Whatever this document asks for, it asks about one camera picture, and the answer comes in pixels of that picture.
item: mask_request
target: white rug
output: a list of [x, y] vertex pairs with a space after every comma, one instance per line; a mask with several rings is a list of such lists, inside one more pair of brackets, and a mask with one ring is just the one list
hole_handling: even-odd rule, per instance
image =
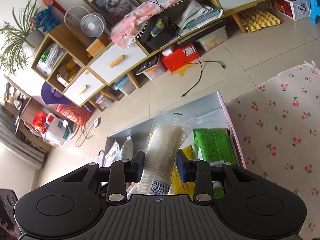
[[226, 105], [247, 169], [299, 195], [299, 235], [320, 237], [320, 71], [305, 62]]

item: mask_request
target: black cable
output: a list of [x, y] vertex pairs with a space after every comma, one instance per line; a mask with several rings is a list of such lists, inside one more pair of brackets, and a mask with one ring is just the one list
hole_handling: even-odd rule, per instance
[[[77, 147], [77, 148], [80, 148], [81, 145], [84, 143], [84, 141], [85, 141], [86, 139], [90, 139], [91, 137], [94, 136], [94, 134], [93, 134], [93, 135], [91, 135], [90, 137], [88, 137], [88, 135], [89, 135], [89, 133], [90, 133], [90, 131], [91, 131], [92, 128], [93, 128], [93, 125], [89, 128], [89, 131], [88, 131], [87, 135], [85, 135], [84, 133], [85, 133], [86, 125], [84, 125], [84, 126], [81, 127], [81, 134], [80, 134], [79, 138], [76, 140], [76, 147]], [[82, 135], [84, 135], [84, 140], [83, 140], [82, 143], [78, 146], [78, 145], [77, 145], [77, 142], [80, 140], [80, 138], [81, 138]]]
[[[155, 3], [155, 4], [157, 4], [157, 5], [159, 6], [159, 8], [160, 8], [160, 9], [169, 17], [169, 19], [171, 20], [172, 26], [173, 26], [173, 28], [174, 28], [175, 31], [176, 31], [176, 36], [177, 36], [178, 41], [179, 41], [180, 43], [182, 43], [181, 40], [182, 40], [183, 42], [185, 42], [185, 40], [184, 40], [184, 39], [181, 37], [181, 35], [179, 34], [179, 32], [178, 32], [178, 30], [177, 30], [177, 28], [176, 28], [176, 26], [175, 26], [175, 23], [174, 23], [174, 21], [172, 20], [171, 16], [164, 11], [165, 8], [164, 8], [161, 4], [158, 3], [158, 0], [156, 0], [156, 2], [153, 2], [153, 1], [150, 1], [150, 0], [147, 0], [147, 1], [149, 1], [149, 2], [151, 2], [151, 3]], [[191, 49], [192, 49], [193, 53], [196, 53], [196, 51], [194, 50], [192, 44], [191, 44]], [[223, 63], [221, 63], [220, 61], [200, 61], [199, 58], [197, 57], [197, 60], [198, 60], [197, 63], [190, 63], [190, 62], [186, 62], [186, 58], [187, 58], [187, 54], [185, 53], [185, 57], [184, 57], [183, 61], [184, 61], [185, 63], [187, 63], [187, 64], [193, 64], [193, 65], [200, 64], [200, 66], [201, 66], [201, 72], [200, 72], [199, 80], [196, 82], [196, 84], [195, 84], [193, 87], [191, 87], [187, 92], [185, 92], [184, 94], [182, 94], [181, 97], [186, 96], [194, 87], [196, 87], [196, 85], [199, 84], [199, 82], [200, 82], [200, 80], [201, 80], [201, 78], [202, 78], [203, 69], [204, 69], [203, 66], [202, 66], [202, 63], [205, 63], [205, 62], [219, 63], [223, 68], [226, 68], [226, 66], [225, 66]]]

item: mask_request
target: yellow package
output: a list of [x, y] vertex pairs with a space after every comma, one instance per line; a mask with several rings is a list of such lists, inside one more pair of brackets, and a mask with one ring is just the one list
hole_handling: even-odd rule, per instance
[[[182, 149], [183, 153], [189, 160], [192, 160], [192, 146], [188, 146]], [[174, 165], [174, 172], [172, 173], [173, 179], [171, 184], [171, 189], [169, 191], [169, 195], [177, 195], [177, 194], [189, 194], [190, 198], [193, 199], [193, 192], [195, 190], [194, 182], [181, 182], [180, 176], [178, 173], [178, 169], [176, 165]]]

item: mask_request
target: purple object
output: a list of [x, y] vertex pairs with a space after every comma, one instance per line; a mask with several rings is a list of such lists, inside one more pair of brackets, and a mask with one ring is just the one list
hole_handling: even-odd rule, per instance
[[41, 89], [41, 98], [46, 105], [61, 104], [70, 106], [71, 101], [62, 95], [59, 91], [55, 90], [47, 82], [44, 82]]

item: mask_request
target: silver screw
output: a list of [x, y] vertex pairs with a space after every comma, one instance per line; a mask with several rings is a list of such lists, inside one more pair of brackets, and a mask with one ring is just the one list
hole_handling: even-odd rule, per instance
[[208, 194], [199, 194], [196, 196], [196, 199], [201, 202], [207, 202], [207, 201], [210, 201], [212, 197]]
[[124, 196], [121, 194], [112, 194], [109, 196], [110, 201], [121, 201], [124, 199]]

